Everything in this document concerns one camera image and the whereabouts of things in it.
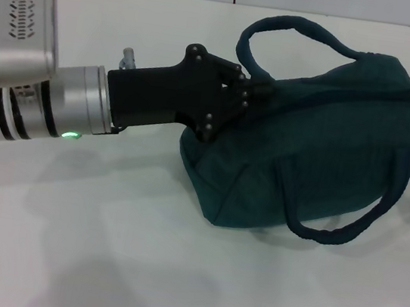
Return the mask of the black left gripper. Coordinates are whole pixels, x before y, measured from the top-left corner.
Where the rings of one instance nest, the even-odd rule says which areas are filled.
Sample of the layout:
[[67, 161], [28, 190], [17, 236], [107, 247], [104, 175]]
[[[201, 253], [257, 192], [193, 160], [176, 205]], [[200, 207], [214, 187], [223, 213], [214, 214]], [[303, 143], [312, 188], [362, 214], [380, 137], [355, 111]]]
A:
[[180, 123], [202, 142], [211, 142], [239, 119], [253, 96], [273, 94], [271, 81], [251, 79], [240, 64], [190, 44], [173, 67], [111, 70], [107, 74], [113, 125]]

